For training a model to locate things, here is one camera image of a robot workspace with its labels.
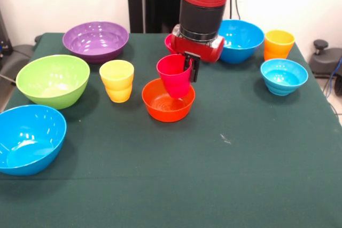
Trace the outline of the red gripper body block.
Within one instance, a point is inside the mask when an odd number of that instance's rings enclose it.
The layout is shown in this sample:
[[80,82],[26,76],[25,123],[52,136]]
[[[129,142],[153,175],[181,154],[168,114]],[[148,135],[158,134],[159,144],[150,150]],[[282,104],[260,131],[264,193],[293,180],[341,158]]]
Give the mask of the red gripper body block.
[[186,52],[200,56],[202,61],[216,62],[220,58],[224,47],[224,38],[216,36],[209,42],[196,42],[184,37],[178,24],[173,28],[170,35],[170,47],[176,52],[185,54]]

